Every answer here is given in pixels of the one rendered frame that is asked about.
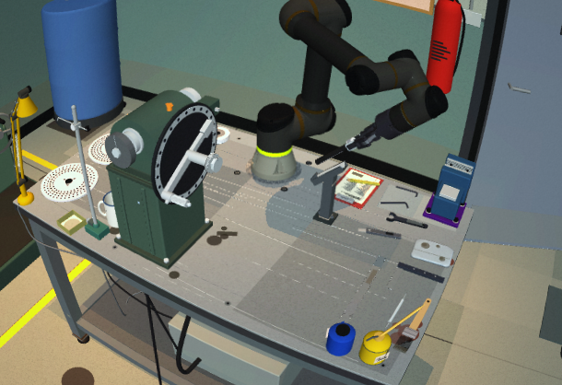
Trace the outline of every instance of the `fire extinguisher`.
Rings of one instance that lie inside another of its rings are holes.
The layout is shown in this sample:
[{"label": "fire extinguisher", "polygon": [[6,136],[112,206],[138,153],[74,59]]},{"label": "fire extinguisher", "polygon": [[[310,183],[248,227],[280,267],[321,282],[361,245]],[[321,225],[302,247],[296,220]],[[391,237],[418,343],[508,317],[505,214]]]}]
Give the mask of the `fire extinguisher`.
[{"label": "fire extinguisher", "polygon": [[[462,36],[459,47],[461,16]],[[464,28],[465,16],[461,3],[458,0],[439,0],[435,6],[433,33],[430,38],[427,80],[431,86],[441,88],[444,94],[451,91],[452,78],[459,65]]]}]

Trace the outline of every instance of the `gray door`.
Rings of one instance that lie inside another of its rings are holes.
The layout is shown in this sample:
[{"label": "gray door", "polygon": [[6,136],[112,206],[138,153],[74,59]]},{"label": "gray door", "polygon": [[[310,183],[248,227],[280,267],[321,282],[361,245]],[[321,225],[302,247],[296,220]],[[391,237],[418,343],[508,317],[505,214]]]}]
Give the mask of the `gray door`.
[{"label": "gray door", "polygon": [[510,0],[468,239],[562,250],[561,24],[562,0]]}]

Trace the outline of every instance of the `lamp head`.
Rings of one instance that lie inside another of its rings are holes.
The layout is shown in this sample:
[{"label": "lamp head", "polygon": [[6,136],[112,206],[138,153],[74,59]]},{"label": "lamp head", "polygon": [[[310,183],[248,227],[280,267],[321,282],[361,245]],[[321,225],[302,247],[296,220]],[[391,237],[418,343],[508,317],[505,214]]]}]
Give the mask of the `lamp head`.
[{"label": "lamp head", "polygon": [[26,86],[18,92],[18,109],[16,111],[18,118],[29,118],[38,111],[38,107],[29,96],[30,92],[31,86]]}]

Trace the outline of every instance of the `white mug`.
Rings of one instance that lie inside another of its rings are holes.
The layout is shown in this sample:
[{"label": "white mug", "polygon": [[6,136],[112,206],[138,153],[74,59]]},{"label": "white mug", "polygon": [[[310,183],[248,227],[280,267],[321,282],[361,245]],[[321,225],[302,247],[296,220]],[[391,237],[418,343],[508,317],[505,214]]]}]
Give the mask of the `white mug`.
[{"label": "white mug", "polygon": [[[101,205],[104,205],[106,212],[101,212]],[[103,199],[98,203],[100,214],[108,219],[108,226],[111,228],[119,228],[119,221],[116,219],[116,211],[114,210],[114,200],[112,200],[112,192],[106,192]]]}]

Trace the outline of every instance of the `yellow jar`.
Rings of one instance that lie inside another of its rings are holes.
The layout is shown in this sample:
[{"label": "yellow jar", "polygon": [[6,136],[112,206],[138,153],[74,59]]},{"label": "yellow jar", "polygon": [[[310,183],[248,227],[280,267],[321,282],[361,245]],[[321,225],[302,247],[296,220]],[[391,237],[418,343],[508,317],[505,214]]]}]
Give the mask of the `yellow jar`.
[{"label": "yellow jar", "polygon": [[381,341],[376,341],[377,337],[367,341],[370,337],[374,336],[375,333],[379,334],[382,333],[382,331],[368,332],[362,340],[362,347],[360,347],[360,359],[368,365],[382,363],[388,358],[390,346],[392,345],[392,338],[390,338],[388,334],[386,334]]}]

